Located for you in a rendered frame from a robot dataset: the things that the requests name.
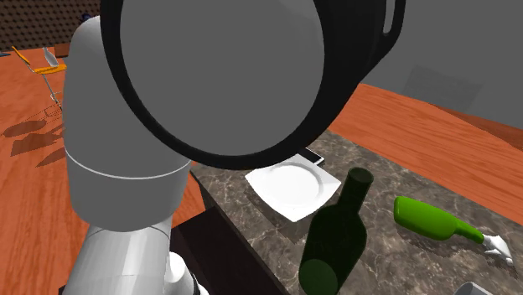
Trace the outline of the white square plate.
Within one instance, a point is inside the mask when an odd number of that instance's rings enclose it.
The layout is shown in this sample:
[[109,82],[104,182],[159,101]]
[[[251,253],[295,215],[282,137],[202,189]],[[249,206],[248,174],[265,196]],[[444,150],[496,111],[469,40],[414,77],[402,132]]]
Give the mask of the white square plate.
[[299,155],[252,170],[246,180],[263,202],[292,222],[318,210],[341,185],[337,178]]

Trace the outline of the white smartphone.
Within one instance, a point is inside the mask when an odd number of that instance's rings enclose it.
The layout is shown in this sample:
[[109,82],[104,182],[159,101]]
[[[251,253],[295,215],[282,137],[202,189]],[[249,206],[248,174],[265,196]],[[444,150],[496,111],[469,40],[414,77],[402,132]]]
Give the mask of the white smartphone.
[[324,157],[320,156],[316,152],[310,150],[309,148],[305,147],[301,149],[298,154],[304,158],[306,158],[309,162],[314,163],[315,165],[322,165],[324,163]]

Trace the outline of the dark green glass bottle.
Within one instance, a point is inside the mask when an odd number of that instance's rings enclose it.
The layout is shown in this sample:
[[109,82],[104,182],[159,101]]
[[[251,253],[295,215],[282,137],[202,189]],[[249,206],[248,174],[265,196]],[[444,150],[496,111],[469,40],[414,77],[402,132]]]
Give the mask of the dark green glass bottle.
[[360,259],[367,231],[359,211],[373,181],[367,169],[351,168],[337,202],[313,217],[298,272],[307,295],[337,295]]

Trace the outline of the grey cup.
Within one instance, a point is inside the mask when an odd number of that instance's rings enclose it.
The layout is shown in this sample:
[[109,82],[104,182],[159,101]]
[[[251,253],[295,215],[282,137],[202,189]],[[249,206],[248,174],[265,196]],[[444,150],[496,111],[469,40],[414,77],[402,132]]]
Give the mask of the grey cup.
[[466,282],[458,287],[453,295],[494,295],[475,282]]

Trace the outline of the green handled white brush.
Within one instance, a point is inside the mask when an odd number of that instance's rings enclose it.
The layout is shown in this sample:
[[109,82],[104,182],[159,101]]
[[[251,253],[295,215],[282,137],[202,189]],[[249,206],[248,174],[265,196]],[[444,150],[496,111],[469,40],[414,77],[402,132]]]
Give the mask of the green handled white brush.
[[435,241],[445,241],[460,235],[487,248],[486,254],[500,256],[509,266],[514,265],[508,244],[500,235],[486,235],[470,224],[422,201],[397,196],[394,200],[395,222],[419,235]]

